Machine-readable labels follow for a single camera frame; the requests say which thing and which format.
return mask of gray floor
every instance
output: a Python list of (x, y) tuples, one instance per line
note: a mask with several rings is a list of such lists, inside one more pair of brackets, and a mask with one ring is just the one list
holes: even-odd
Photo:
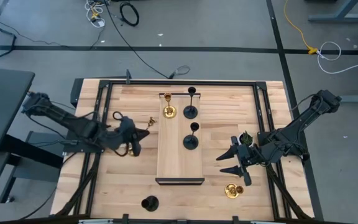
[[(308, 14), (335, 10), (342, 2), (339, 0), (331, 5), (290, 0), (287, 13), (304, 30), (313, 47), (335, 41), (343, 49), (354, 49), (354, 45), (358, 49), (358, 24), (307, 22)], [(33, 39), (89, 46), (96, 40), (99, 30), (86, 21), (84, 3), (78, 0), (54, 4), (43, 0), (12, 0), (0, 21)], [(132, 3), (140, 13), (139, 26), (119, 28), (134, 46), (276, 47), (265, 1), (149, 0)], [(286, 49), (304, 49), (299, 34), (283, 17), (283, 4), (284, 0), (273, 0), (283, 45)], [(117, 13), (116, 3), (113, 11)], [(358, 13), (358, 5), (353, 12)], [(104, 42), (98, 45), (124, 46), (106, 13), (103, 17), (107, 27), (100, 39)], [(0, 45), (8, 43), (9, 40), (1, 36)], [(42, 45), (21, 37), (17, 44)], [(183, 78), (284, 80), (277, 54), (139, 52), (139, 55), (168, 74), (180, 65), (189, 65), (191, 72)], [(358, 68), (328, 75), (318, 68), (315, 55), (287, 55), (287, 61), (298, 101), (320, 89), (331, 90), (337, 95), (358, 94)], [(336, 62), (324, 62), (323, 67), (336, 71), (357, 63), (358, 56), (345, 55)], [(62, 103), (69, 103), (74, 78), (124, 75), (127, 68), (136, 78), (159, 78), (131, 52), (14, 51), (0, 59), (0, 68), (35, 72), (31, 89), (46, 92)], [(49, 120), (39, 120), (65, 132)], [(31, 130), (47, 132), (18, 114), (9, 133), (24, 139)], [(306, 138), (325, 220), (358, 223), (358, 105), (342, 105), (337, 113), (322, 116), (307, 129)], [(0, 220), (26, 215), (54, 188), (54, 183), (23, 180), (21, 184), (37, 188), (37, 195), (22, 190), (25, 187), (19, 183), (12, 191), (17, 202), (0, 206)], [(46, 215), (48, 209), (37, 213), (38, 217)]]

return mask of black candlestick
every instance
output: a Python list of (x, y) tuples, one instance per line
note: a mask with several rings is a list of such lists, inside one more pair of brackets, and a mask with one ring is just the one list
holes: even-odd
[(193, 96), (196, 93), (196, 88), (189, 87), (188, 92), (190, 94), (190, 105), (185, 107), (185, 109), (183, 110), (183, 114), (188, 119), (194, 119), (195, 117), (197, 117), (198, 114), (197, 108), (193, 106)]
[(183, 145), (185, 146), (185, 148), (189, 149), (189, 150), (193, 150), (195, 148), (197, 148), (198, 146), (198, 138), (196, 136), (194, 136), (194, 132), (198, 130), (198, 128), (200, 128), (199, 124), (196, 122), (193, 122), (190, 125), (192, 134), (187, 135), (184, 140), (183, 140)]

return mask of wooden tabletop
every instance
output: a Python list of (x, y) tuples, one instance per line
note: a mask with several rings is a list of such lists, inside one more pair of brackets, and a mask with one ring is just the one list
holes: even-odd
[[(81, 89), (76, 115), (81, 116), (94, 110), (98, 79), (85, 79)], [(287, 98), (282, 82), (266, 82), (267, 91), (276, 128), (291, 121)], [(107, 123), (113, 127), (119, 123), (112, 118), (114, 111), (132, 118), (138, 128), (146, 128), (152, 116), (157, 123), (162, 116), (159, 93), (186, 93), (185, 85), (114, 85), (108, 111)], [(201, 145), (203, 147), (203, 175), (200, 186), (160, 186), (155, 182), (157, 175), (158, 125), (150, 135), (141, 140), (142, 152), (139, 157), (118, 157), (111, 151), (101, 156), (98, 179), (94, 192), (91, 217), (141, 219), (188, 219), (188, 220), (273, 220), (269, 187), (265, 168), (251, 166), (248, 171), (252, 185), (245, 187), (242, 178), (224, 174), (219, 170), (237, 165), (236, 158), (216, 161), (231, 145), (231, 136), (247, 131), (253, 135), (259, 131), (252, 88), (248, 86), (194, 86), (201, 93), (199, 116), (201, 118)], [(259, 93), (262, 111), (265, 112), (262, 93)], [(106, 99), (103, 92), (102, 106)], [(265, 128), (267, 117), (264, 114)], [(62, 168), (51, 213), (56, 213), (70, 199), (78, 186), (84, 154), (71, 158)], [(282, 158), (285, 182), (288, 191), (299, 206), (313, 216), (310, 196), (306, 185), (301, 161), (297, 157)], [(234, 183), (244, 187), (244, 193), (235, 199), (226, 197), (224, 187)], [(276, 188), (280, 215), (283, 203)], [(85, 212), (86, 195), (81, 206)], [(149, 195), (160, 202), (159, 208), (148, 212), (140, 203)]]

